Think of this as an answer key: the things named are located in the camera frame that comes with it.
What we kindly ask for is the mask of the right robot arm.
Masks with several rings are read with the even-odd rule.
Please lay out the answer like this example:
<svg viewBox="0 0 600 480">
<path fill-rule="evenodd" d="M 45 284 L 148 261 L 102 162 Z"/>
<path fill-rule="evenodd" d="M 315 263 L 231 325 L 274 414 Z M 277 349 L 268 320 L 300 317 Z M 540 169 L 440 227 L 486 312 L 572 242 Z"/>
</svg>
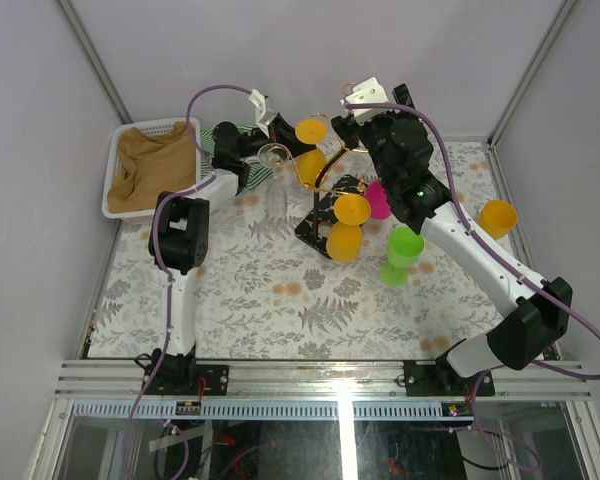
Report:
<svg viewBox="0 0 600 480">
<path fill-rule="evenodd" d="M 332 119 L 346 146 L 369 153 L 393 215 L 450 256 L 488 296 L 502 319 L 491 330 L 452 346 L 436 369 L 438 387 L 458 394 L 472 376 L 499 366 L 522 370 L 567 330 L 573 296 L 562 278 L 545 279 L 517 261 L 472 220 L 453 183 L 429 169 L 438 133 L 414 108 L 405 85 L 391 94 L 375 78 L 352 87 Z"/>
</svg>

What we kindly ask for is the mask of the green plastic wine glass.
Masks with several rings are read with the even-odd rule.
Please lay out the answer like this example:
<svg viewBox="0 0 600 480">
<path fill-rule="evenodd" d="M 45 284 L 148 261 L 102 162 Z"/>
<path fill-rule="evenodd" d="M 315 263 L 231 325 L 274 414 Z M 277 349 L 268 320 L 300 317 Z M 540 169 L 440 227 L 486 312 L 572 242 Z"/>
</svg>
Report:
<svg viewBox="0 0 600 480">
<path fill-rule="evenodd" d="M 408 226 L 392 230 L 387 241 L 387 260 L 380 268 L 383 282 L 395 287 L 404 285 L 409 268 L 415 264 L 424 248 L 425 239 Z"/>
</svg>

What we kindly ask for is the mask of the brown cloth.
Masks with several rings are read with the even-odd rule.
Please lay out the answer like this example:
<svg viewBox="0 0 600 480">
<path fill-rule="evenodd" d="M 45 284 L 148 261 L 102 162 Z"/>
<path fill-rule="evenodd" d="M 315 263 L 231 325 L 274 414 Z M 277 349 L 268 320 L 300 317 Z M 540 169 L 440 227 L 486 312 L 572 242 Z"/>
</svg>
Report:
<svg viewBox="0 0 600 480">
<path fill-rule="evenodd" d="M 163 192 L 186 190 L 197 182 L 197 150 L 187 124 L 148 135 L 136 127 L 119 137 L 121 168 L 107 192 L 109 211 L 122 214 L 153 209 Z"/>
</svg>

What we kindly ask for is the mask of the gold wine glass rack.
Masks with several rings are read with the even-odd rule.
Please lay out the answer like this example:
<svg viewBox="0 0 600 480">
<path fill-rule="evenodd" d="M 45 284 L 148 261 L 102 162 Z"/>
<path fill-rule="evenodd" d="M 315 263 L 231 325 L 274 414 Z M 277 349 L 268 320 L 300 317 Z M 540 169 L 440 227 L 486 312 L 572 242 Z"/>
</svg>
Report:
<svg viewBox="0 0 600 480">
<path fill-rule="evenodd" d="M 320 119 L 318 114 L 314 114 L 310 117 L 317 117 Z M 319 173 L 313 187 L 306 187 L 300 183 L 294 166 L 295 157 L 291 156 L 291 160 L 288 162 L 293 166 L 299 185 L 305 190 L 311 192 L 313 195 L 313 208 L 295 228 L 295 236 L 304 244 L 316 250 L 328 259 L 331 258 L 326 251 L 327 237 L 332 225 L 337 222 L 334 214 L 334 203 L 340 196 L 346 194 L 359 194 L 363 196 L 363 193 L 367 189 L 367 184 L 362 178 L 356 180 L 350 175 L 344 176 L 343 179 L 336 182 L 336 184 L 334 184 L 331 188 L 327 188 L 324 185 L 324 182 L 328 177 L 328 172 L 345 154 L 351 151 L 352 150 L 346 149 L 341 144 L 340 148 L 336 151 L 336 153 L 333 154 L 331 158 L 326 158 L 326 165 Z"/>
</svg>

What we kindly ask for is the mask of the orange wine glass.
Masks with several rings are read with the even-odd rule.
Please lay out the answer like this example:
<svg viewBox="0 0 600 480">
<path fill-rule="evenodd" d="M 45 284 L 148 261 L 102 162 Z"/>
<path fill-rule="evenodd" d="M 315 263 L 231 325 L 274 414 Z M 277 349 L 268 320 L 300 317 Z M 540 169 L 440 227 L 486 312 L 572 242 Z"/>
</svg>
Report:
<svg viewBox="0 0 600 480">
<path fill-rule="evenodd" d="M 515 207 L 500 199 L 487 202 L 477 219 L 478 225 L 495 240 L 505 237 L 517 222 Z"/>
<path fill-rule="evenodd" d="M 294 166 L 300 183 L 306 187 L 313 187 L 322 168 L 326 165 L 326 157 L 318 148 L 327 136 L 328 130 L 325 123 L 317 117 L 310 117 L 296 125 L 295 135 L 310 149 L 295 157 Z"/>
<path fill-rule="evenodd" d="M 359 194 L 346 194 L 334 203 L 334 214 L 337 222 L 332 225 L 327 237 L 327 254 L 337 262 L 352 262 L 360 254 L 363 243 L 361 225 L 370 218 L 371 206 Z"/>
</svg>

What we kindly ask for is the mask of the white plastic basket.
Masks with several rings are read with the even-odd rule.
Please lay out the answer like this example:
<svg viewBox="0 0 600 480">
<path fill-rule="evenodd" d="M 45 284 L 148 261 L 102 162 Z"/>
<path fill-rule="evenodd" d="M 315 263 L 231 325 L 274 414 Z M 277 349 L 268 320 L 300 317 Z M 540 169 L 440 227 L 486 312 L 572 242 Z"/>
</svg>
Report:
<svg viewBox="0 0 600 480">
<path fill-rule="evenodd" d="M 189 120 L 187 120 L 185 118 L 168 118 L 168 119 L 160 119 L 160 120 L 142 121 L 142 122 L 136 122 L 133 124 L 123 125 L 114 131 L 113 137 L 111 140 L 110 149 L 109 149 L 109 158 L 108 158 L 107 170 L 106 170 L 106 174 L 105 174 L 105 183 L 104 183 L 103 199 L 102 199 L 102 213 L 104 214 L 105 217 L 110 218 L 110 219 L 122 220 L 129 224 L 142 224 L 142 223 L 149 223 L 151 221 L 153 214 L 154 214 L 155 207 L 153 209 L 129 212 L 129 213 L 122 213 L 122 214 L 113 214 L 109 211 L 108 203 L 107 203 L 107 192 L 109 191 L 109 188 L 112 186 L 115 175 L 119 172 L 119 170 L 121 168 L 121 162 L 119 161 L 119 157 L 116 152 L 117 143 L 118 143 L 118 140 L 119 140 L 119 137 L 121 136 L 121 134 L 130 128 L 136 127 L 148 135 L 158 135 L 158 134 L 167 132 L 168 129 L 171 126 L 173 126 L 174 123 L 176 123 L 178 121 L 185 122 L 187 124 L 187 128 L 192 131 L 191 134 L 194 134 L 196 137 L 200 136 L 199 122 L 195 118 L 191 118 Z M 200 158 L 200 154 L 198 153 L 198 150 L 197 150 L 196 166 L 197 166 L 197 182 L 199 182 L 202 178 L 202 167 L 201 167 L 201 158 Z"/>
</svg>

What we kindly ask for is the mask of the green striped cloth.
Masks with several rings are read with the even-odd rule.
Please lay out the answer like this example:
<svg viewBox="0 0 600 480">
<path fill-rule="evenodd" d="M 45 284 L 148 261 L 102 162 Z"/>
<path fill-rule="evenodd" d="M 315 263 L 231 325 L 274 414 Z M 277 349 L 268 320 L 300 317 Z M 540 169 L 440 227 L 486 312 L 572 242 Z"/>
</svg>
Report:
<svg viewBox="0 0 600 480">
<path fill-rule="evenodd" d="M 226 170 L 238 177 L 238 192 L 253 190 L 273 174 L 257 158 L 267 143 L 268 137 L 257 127 L 220 122 L 201 133 L 200 146 L 206 155 L 202 173 L 207 174 L 210 167 Z"/>
</svg>

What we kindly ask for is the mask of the pink plastic wine glass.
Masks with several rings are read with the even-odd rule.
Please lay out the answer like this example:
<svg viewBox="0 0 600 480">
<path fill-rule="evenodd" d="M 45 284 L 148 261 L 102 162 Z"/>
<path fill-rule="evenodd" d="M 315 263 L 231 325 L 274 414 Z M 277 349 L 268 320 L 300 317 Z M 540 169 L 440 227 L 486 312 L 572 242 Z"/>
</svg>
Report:
<svg viewBox="0 0 600 480">
<path fill-rule="evenodd" d="M 379 180 L 374 180 L 369 184 L 364 197 L 370 205 L 370 217 L 372 219 L 384 220 L 392 215 L 387 195 Z"/>
</svg>

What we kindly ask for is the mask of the clear wine glass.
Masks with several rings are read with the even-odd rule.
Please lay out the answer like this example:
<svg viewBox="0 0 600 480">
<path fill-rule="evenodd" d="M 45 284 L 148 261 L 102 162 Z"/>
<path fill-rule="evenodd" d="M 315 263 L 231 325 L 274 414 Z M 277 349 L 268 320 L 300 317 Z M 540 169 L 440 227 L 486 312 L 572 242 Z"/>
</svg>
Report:
<svg viewBox="0 0 600 480">
<path fill-rule="evenodd" d="M 266 194 L 266 212 L 271 219 L 287 216 L 288 200 L 283 178 L 283 167 L 291 160 L 290 151 L 282 144 L 269 143 L 260 148 L 259 162 L 272 170 L 271 183 Z"/>
</svg>

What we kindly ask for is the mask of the aluminium front rail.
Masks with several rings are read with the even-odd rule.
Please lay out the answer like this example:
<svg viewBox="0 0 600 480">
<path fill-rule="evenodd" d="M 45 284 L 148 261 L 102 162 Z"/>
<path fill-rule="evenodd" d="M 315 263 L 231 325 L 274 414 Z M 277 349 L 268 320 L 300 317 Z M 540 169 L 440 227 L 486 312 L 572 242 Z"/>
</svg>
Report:
<svg viewBox="0 0 600 480">
<path fill-rule="evenodd" d="M 400 361 L 225 360 L 231 400 L 331 400 L 340 392 L 355 400 L 421 398 L 420 380 L 404 374 Z M 132 399 L 143 370 L 131 360 L 65 360 L 56 398 Z M 522 371 L 496 369 L 491 401 L 591 401 L 591 384 L 531 365 Z"/>
</svg>

